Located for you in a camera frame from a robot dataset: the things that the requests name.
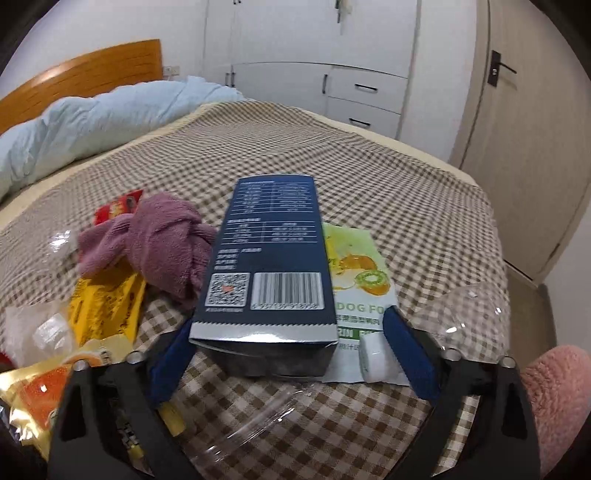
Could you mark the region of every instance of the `white wardrobe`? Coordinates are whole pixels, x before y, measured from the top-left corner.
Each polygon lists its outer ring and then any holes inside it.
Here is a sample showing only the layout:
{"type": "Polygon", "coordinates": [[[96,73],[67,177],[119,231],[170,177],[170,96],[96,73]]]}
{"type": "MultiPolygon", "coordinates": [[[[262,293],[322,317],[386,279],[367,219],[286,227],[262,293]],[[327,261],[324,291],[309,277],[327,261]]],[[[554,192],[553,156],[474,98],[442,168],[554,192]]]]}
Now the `white wardrobe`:
{"type": "Polygon", "coordinates": [[[210,0],[204,77],[396,137],[417,0],[210,0]]]}

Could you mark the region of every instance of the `power outlet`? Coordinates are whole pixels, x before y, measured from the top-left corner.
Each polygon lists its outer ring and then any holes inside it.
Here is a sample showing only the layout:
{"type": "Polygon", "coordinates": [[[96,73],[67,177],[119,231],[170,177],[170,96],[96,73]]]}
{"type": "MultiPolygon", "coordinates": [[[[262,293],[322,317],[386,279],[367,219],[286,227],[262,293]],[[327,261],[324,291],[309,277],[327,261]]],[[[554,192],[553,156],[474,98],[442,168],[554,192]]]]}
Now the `power outlet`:
{"type": "Polygon", "coordinates": [[[162,67],[162,76],[163,77],[174,77],[174,76],[178,76],[181,75],[181,67],[178,65],[175,65],[173,67],[170,66],[164,66],[162,67]]]}

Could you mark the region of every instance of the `drawer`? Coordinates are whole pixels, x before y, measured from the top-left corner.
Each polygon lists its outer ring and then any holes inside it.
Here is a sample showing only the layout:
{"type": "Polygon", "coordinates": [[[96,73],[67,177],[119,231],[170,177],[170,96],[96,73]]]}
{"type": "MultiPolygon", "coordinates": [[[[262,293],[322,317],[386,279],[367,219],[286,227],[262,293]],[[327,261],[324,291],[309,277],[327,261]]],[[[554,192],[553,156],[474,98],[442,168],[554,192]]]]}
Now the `drawer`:
{"type": "Polygon", "coordinates": [[[338,98],[329,98],[326,116],[392,138],[396,137],[400,121],[397,113],[338,98]]]}
{"type": "Polygon", "coordinates": [[[407,83],[407,79],[385,73],[333,67],[327,92],[333,98],[401,113],[407,83]]]}

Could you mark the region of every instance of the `pink fuzzy object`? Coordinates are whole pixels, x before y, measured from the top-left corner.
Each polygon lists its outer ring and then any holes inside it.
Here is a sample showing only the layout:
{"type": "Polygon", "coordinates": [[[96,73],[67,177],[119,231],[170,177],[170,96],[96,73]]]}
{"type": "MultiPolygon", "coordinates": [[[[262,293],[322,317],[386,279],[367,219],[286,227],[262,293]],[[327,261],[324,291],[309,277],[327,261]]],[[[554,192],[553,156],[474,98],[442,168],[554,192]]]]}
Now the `pink fuzzy object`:
{"type": "Polygon", "coordinates": [[[540,444],[541,474],[569,449],[591,411],[591,357],[576,346],[558,346],[521,373],[540,444]]]}
{"type": "Polygon", "coordinates": [[[78,237],[79,270],[84,278],[92,278],[126,256],[149,284],[194,303],[216,233],[201,222],[191,202],[157,193],[141,200],[134,214],[83,231],[78,237]]]}

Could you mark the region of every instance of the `blue gripper pad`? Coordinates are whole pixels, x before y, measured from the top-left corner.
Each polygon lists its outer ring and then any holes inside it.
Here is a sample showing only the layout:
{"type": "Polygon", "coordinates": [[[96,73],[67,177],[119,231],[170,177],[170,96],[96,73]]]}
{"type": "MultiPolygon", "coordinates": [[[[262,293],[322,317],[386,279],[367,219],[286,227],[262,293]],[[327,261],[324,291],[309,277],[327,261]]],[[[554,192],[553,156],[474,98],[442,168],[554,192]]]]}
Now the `blue gripper pad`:
{"type": "Polygon", "coordinates": [[[432,405],[440,394],[439,376],[412,328],[394,307],[384,312],[384,336],[417,397],[432,405]]]}
{"type": "Polygon", "coordinates": [[[150,371],[150,391],[148,399],[153,407],[170,400],[178,387],[185,370],[197,352],[197,346],[189,342],[191,317],[175,332],[163,335],[174,336],[168,348],[161,353],[150,371]]]}

